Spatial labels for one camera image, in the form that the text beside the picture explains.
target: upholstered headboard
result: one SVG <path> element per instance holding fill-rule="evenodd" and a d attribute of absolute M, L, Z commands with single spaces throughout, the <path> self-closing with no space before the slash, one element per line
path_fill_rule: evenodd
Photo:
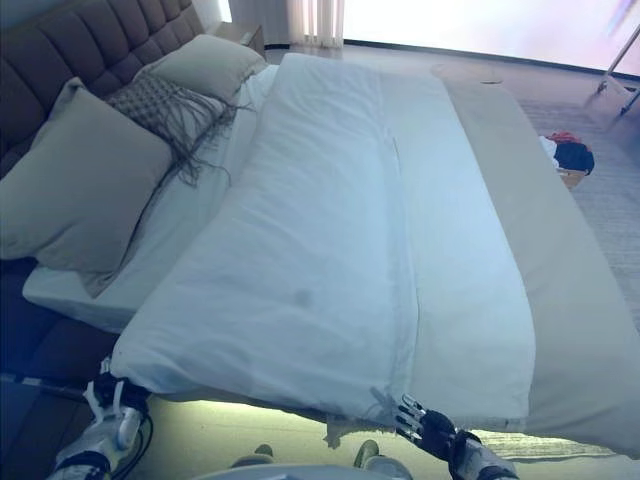
<path fill-rule="evenodd" d="M 0 176 L 28 150 L 67 80 L 105 96 L 202 32 L 191 0 L 88 0 L 3 36 Z"/>

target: white curtain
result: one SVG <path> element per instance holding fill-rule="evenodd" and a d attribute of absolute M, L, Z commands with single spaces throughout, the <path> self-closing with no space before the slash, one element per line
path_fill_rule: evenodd
<path fill-rule="evenodd" d="M 344 1 L 287 0 L 291 43 L 342 47 Z"/>

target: pillow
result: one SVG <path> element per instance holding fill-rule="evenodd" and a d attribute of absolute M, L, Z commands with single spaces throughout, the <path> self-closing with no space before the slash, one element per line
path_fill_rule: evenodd
<path fill-rule="evenodd" d="M 235 109 L 145 72 L 105 101 L 171 147 L 183 180 L 195 185 L 200 161 L 195 155 L 202 141 L 228 124 Z"/>
<path fill-rule="evenodd" d="M 29 152 L 0 181 L 0 257 L 116 270 L 170 164 L 167 144 L 70 80 Z"/>
<path fill-rule="evenodd" d="M 233 103 L 242 82 L 266 66 L 264 59 L 248 47 L 212 35 L 198 35 L 150 71 L 189 90 Z"/>

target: beige bed cover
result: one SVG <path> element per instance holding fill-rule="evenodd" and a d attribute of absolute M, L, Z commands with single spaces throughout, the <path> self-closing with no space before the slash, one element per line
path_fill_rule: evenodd
<path fill-rule="evenodd" d="M 509 93 L 451 81 L 447 89 L 531 306 L 526 433 L 640 458 L 640 334 L 593 232 Z"/>

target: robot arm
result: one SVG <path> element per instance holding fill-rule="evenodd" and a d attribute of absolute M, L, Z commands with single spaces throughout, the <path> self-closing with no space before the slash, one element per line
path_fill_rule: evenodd
<path fill-rule="evenodd" d="M 142 437 L 139 432 L 148 419 L 148 395 L 146 390 L 108 373 L 90 382 L 84 397 L 95 419 L 75 442 L 58 453 L 49 480 L 111 478 L 118 464 L 133 450 L 136 437 Z"/>
<path fill-rule="evenodd" d="M 425 410 L 405 395 L 396 416 L 398 434 L 418 448 L 449 464 L 454 480 L 517 479 L 513 464 L 482 445 L 480 439 L 464 430 L 456 432 L 453 423 L 433 410 Z"/>

